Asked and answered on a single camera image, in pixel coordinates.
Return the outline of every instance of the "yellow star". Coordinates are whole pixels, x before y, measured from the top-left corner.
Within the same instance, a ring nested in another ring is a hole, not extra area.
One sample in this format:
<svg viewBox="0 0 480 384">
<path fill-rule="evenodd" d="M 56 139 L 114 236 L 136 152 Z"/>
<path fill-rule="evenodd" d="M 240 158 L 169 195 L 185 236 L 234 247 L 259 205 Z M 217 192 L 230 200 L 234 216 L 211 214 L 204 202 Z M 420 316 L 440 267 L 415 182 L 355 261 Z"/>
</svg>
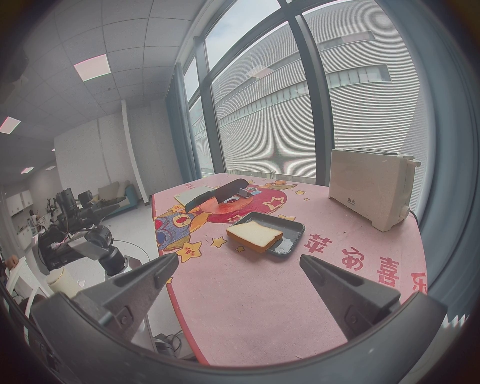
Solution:
<svg viewBox="0 0 480 384">
<path fill-rule="evenodd" d="M 294 217 L 294 216 L 278 215 L 278 217 L 281 218 L 281 219 L 290 220 L 290 221 L 294 221 L 294 220 L 295 220 L 295 217 Z"/>
<path fill-rule="evenodd" d="M 201 241 L 194 244 L 190 244 L 189 242 L 184 243 L 183 248 L 177 251 L 177 255 L 180 256 L 180 261 L 184 263 L 187 260 L 191 259 L 192 257 L 202 256 L 202 253 L 200 252 L 201 245 L 202 245 Z"/>
<path fill-rule="evenodd" d="M 277 209 L 279 206 L 281 206 L 283 203 L 284 203 L 283 197 L 273 197 L 272 196 L 272 199 L 270 201 L 262 203 L 262 204 L 266 205 L 267 207 L 270 208 L 271 211 L 273 211 L 274 209 Z"/>
<path fill-rule="evenodd" d="M 230 219 L 227 219 L 227 221 L 229 221 L 230 223 L 233 223 L 234 221 L 239 221 L 241 218 L 242 218 L 242 216 L 236 215 L 236 216 L 231 217 Z"/>
<path fill-rule="evenodd" d="M 210 244 L 211 247 L 217 247 L 220 248 L 222 244 L 225 244 L 227 241 L 223 238 L 223 236 L 220 236 L 218 239 L 212 239 L 213 243 Z"/>
</svg>

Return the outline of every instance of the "white toaster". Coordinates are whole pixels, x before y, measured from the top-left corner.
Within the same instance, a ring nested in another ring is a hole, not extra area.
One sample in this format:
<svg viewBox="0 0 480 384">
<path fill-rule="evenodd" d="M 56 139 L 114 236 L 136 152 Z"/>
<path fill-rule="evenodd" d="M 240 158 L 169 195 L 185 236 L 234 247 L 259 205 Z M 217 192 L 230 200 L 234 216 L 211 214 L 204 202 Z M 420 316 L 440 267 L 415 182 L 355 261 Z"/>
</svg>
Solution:
<svg viewBox="0 0 480 384">
<path fill-rule="evenodd" d="M 415 168 L 420 165 L 414 156 L 398 153 L 334 149 L 328 197 L 388 231 L 410 212 Z"/>
</svg>

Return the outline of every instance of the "pink table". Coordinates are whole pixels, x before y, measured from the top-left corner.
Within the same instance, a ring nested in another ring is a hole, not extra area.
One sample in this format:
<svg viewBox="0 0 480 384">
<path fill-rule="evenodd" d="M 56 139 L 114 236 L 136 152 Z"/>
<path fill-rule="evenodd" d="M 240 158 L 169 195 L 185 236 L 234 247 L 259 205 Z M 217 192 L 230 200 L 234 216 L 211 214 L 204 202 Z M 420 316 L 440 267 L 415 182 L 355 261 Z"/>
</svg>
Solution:
<svg viewBox="0 0 480 384">
<path fill-rule="evenodd" d="M 299 266 L 303 253 L 395 287 L 401 302 L 416 290 L 426 293 L 425 256 L 412 215 L 380 232 L 328 199 L 327 187 L 255 177 L 244 178 L 262 192 L 248 199 L 212 199 L 188 214 L 174 199 L 188 188 L 215 188 L 237 178 L 216 174 L 156 193 L 152 201 L 159 254 L 180 257 L 167 289 L 199 362 L 275 364 L 346 342 Z M 258 254 L 226 235 L 228 226 L 252 211 L 305 225 L 290 257 Z"/>
</svg>

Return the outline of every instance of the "knife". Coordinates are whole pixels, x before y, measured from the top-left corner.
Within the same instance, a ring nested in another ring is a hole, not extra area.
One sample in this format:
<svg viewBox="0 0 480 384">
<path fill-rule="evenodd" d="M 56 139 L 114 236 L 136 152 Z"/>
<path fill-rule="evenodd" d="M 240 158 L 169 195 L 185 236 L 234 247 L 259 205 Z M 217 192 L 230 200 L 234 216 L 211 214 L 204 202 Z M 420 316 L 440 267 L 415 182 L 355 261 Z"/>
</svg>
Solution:
<svg viewBox="0 0 480 384">
<path fill-rule="evenodd" d="M 228 184 L 225 184 L 213 191 L 207 191 L 201 195 L 195 197 L 192 201 L 188 202 L 185 205 L 185 213 L 189 213 L 192 209 L 199 206 L 200 204 L 210 200 L 212 197 L 216 198 L 217 203 L 221 203 L 237 194 L 240 189 L 248 187 L 248 181 L 245 179 L 236 179 L 231 181 Z"/>
</svg>

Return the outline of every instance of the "bread slice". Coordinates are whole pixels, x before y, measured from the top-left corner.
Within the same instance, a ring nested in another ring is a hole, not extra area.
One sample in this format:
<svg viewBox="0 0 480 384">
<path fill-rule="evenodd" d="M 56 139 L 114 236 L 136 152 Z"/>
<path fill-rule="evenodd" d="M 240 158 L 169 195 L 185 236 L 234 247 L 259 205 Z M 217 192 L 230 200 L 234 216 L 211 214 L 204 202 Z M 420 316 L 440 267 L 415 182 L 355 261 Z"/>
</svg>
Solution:
<svg viewBox="0 0 480 384">
<path fill-rule="evenodd" d="M 280 239 L 283 232 L 278 229 L 264 227 L 252 220 L 248 223 L 228 227 L 227 235 L 240 244 L 262 253 Z"/>
</svg>

